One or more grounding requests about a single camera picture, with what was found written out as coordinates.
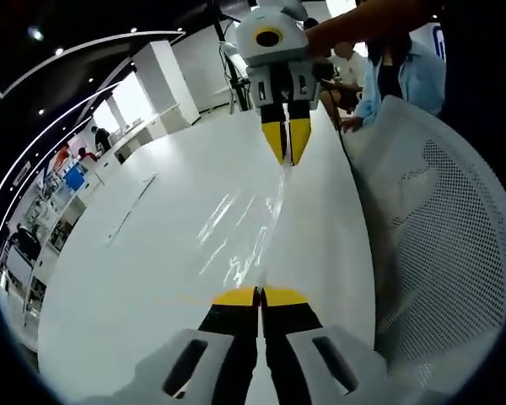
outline white counter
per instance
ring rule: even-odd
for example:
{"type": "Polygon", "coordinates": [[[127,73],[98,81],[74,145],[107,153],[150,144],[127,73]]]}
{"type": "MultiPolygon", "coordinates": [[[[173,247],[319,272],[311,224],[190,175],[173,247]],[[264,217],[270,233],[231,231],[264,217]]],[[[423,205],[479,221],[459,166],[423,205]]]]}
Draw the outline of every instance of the white counter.
{"type": "MultiPolygon", "coordinates": [[[[285,189],[266,254],[266,282],[297,289],[323,324],[339,324],[372,348],[374,277],[358,193],[322,108],[312,113],[312,126],[285,189]]],[[[258,231],[265,219],[255,215],[277,195],[281,172],[254,111],[136,151],[78,221],[48,285],[38,356],[51,386],[67,401],[110,395],[177,331],[198,328],[212,299],[235,288],[237,279],[256,285],[258,267],[229,276],[232,250],[214,255],[204,270],[202,264],[216,242],[246,242],[258,231]],[[239,233],[231,220],[239,215],[229,213],[211,245],[198,248],[207,220],[233,196],[256,196],[259,209],[248,212],[239,233]]],[[[267,372],[256,370],[261,378],[267,372]]],[[[273,395],[262,391],[254,383],[250,395],[263,401],[273,395]]]]}

